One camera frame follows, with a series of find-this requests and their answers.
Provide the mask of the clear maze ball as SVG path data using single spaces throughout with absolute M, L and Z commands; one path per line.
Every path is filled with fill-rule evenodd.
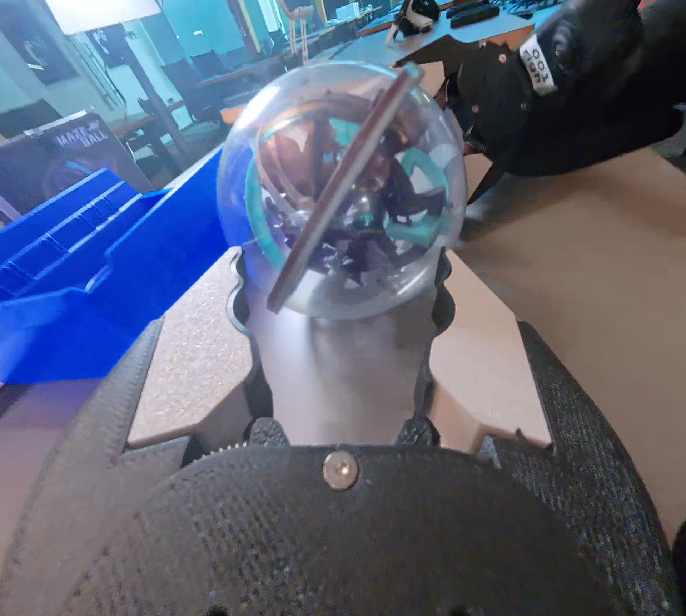
M 218 215 L 269 311 L 366 319 L 433 285 L 462 228 L 467 176 L 426 72 L 308 64 L 244 107 L 221 151 Z

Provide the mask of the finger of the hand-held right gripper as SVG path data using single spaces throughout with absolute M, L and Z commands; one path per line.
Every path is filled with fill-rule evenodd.
M 471 205 L 500 181 L 507 171 L 510 157 L 504 156 L 492 160 L 483 152 L 469 150 L 464 161 L 467 172 L 467 205 Z

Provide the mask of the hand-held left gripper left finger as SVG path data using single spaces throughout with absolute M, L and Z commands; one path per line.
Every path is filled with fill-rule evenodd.
M 133 449 L 184 436 L 224 449 L 269 416 L 245 282 L 244 251 L 230 248 L 161 318 L 128 436 Z

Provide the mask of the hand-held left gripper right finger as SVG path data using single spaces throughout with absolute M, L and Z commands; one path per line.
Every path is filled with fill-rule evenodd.
M 551 445 L 516 315 L 455 252 L 441 253 L 436 288 L 424 411 L 440 446 L 476 453 L 487 435 Z

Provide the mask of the person's right forearm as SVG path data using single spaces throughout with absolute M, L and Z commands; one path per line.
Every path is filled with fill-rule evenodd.
M 639 9 L 643 26 L 636 70 L 600 104 L 587 97 L 570 120 L 547 120 L 543 137 L 527 134 L 518 177 L 549 177 L 607 162 L 678 131 L 685 103 L 685 0 L 653 0 Z

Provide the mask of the wooden edged desk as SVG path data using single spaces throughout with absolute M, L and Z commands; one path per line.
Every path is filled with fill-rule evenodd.
M 462 31 L 482 30 L 500 21 L 517 20 L 498 15 L 482 24 L 441 30 L 440 20 L 428 33 L 403 38 L 387 45 L 386 36 L 354 39 L 351 47 L 366 46 L 362 58 L 326 59 L 306 62 L 282 73 L 257 89 L 247 101 L 230 106 L 231 138 L 248 140 L 285 138 L 292 130 L 304 131 L 309 139 L 333 137 L 339 130 L 350 131 L 344 146 L 358 140 L 375 143 L 384 131 L 404 124 L 410 130 L 414 120 L 416 143 L 423 130 L 434 127 L 452 133 L 442 125 L 442 109 L 423 88 L 426 76 L 435 77 L 438 87 L 447 83 L 450 119 L 463 130 L 476 129 L 491 147 L 510 141 L 526 124 L 535 97 L 529 71 L 518 49 L 508 42 L 482 37 L 463 39 Z

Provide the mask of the blue plastic tray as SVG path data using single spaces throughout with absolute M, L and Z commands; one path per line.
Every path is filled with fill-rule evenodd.
M 1 230 L 1 385 L 106 376 L 204 275 L 219 158 L 145 194 L 103 168 Z

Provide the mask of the maze ball box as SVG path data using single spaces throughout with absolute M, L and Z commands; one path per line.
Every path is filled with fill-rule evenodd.
M 150 180 L 103 118 L 78 112 L 1 143 L 1 211 L 26 214 L 41 203 L 106 168 L 134 190 L 153 190 Z

